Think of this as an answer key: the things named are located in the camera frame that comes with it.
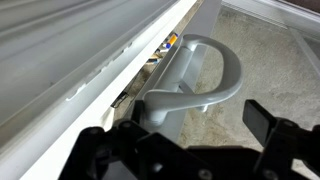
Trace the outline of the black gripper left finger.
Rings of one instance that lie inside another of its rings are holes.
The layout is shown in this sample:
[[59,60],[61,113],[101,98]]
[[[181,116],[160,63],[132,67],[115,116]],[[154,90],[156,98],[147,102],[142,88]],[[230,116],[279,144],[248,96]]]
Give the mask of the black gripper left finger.
[[131,119],[136,123],[139,123],[143,119],[144,115],[144,102],[142,100],[136,100],[134,102]]

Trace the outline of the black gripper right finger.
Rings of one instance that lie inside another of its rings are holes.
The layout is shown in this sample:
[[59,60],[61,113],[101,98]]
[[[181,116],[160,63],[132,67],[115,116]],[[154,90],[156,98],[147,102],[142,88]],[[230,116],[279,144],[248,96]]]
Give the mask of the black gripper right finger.
[[277,120],[253,99],[245,101],[242,120],[258,142],[265,146]]

